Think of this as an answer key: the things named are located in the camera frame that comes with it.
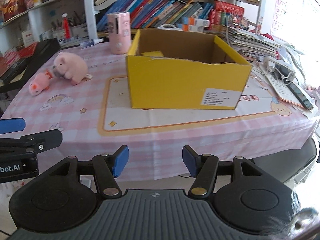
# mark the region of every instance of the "gray ribbed panel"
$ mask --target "gray ribbed panel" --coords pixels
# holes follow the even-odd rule
[[[183,190],[128,190],[105,200],[84,224],[55,234],[17,230],[9,240],[262,240],[225,225],[206,201]]]

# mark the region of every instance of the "pink plush toy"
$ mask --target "pink plush toy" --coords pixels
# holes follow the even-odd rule
[[[48,73],[40,72],[29,84],[29,92],[32,96],[39,95],[42,90],[49,89],[49,79],[52,78]]]
[[[86,62],[78,55],[70,52],[60,52],[54,59],[54,75],[71,79],[71,84],[79,84],[88,74]]]

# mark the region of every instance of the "yellow cardboard box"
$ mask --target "yellow cardboard box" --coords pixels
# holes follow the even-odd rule
[[[126,64],[132,108],[235,109],[251,71],[218,36],[158,29],[137,31]]]

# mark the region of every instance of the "orange border line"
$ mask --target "orange border line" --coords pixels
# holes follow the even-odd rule
[[[179,123],[179,124],[148,126],[148,127],[140,127],[140,128],[121,129],[121,130],[105,130],[104,124],[105,124],[105,118],[106,118],[108,94],[109,94],[111,81],[113,79],[126,78],[126,77],[127,76],[125,76],[125,75],[115,76],[115,77],[110,77],[106,81],[106,86],[104,89],[103,100],[102,100],[102,104],[101,104],[98,126],[97,126],[98,133],[101,136],[117,136],[117,135],[120,136],[120,135],[139,134],[139,132],[137,132],[137,130],[141,131],[140,134],[141,133],[149,133],[149,132],[165,132],[165,131],[172,131],[172,130],[180,130],[180,129],[204,127],[204,126],[209,126],[209,125],[224,124],[224,123],[236,122],[236,121],[241,121],[241,120],[249,120],[249,119],[254,119],[256,117],[265,117],[265,116],[277,114],[273,111],[270,111],[270,112],[264,112],[264,113],[239,115],[239,116],[226,117],[226,118],[220,118],[220,119],[187,122],[187,123]]]

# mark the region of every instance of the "black circular cover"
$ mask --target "black circular cover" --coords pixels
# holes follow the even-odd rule
[[[9,203],[17,227],[43,233],[65,231],[81,224],[96,208],[92,190],[66,176],[47,176],[29,184]]]
[[[292,191],[271,176],[242,176],[217,191],[212,205],[232,227],[254,234],[271,228],[272,218],[289,222]]]

